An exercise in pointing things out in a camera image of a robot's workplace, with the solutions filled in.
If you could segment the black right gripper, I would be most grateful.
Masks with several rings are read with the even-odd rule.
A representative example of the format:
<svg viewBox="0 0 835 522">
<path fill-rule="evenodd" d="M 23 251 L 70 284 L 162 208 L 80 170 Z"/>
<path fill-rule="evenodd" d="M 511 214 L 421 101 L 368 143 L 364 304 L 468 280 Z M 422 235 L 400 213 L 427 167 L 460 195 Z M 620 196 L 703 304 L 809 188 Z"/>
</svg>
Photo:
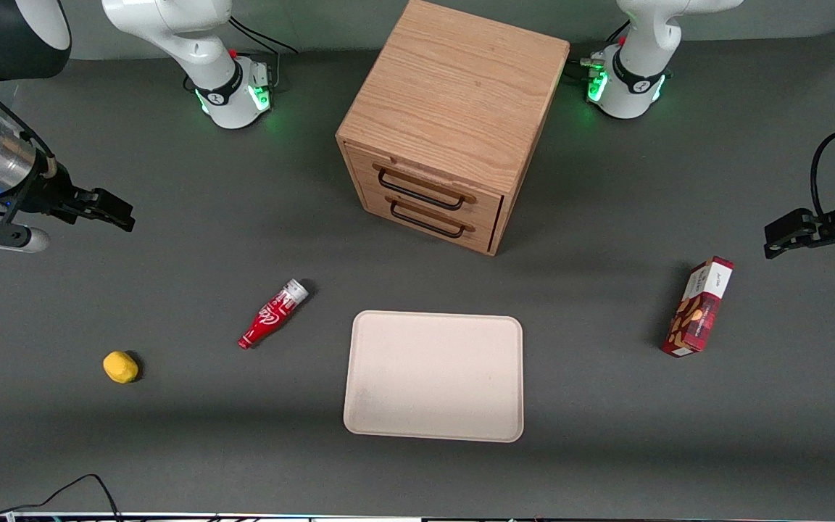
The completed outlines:
<svg viewBox="0 0 835 522">
<path fill-rule="evenodd" d="M 98 220 L 126 232 L 135 228 L 133 206 L 102 188 L 84 191 L 72 184 L 69 173 L 57 163 L 56 174 L 46 178 L 46 162 L 34 162 L 23 181 L 6 193 L 6 222 L 18 212 L 42 214 L 74 224 L 78 218 Z"/>
</svg>

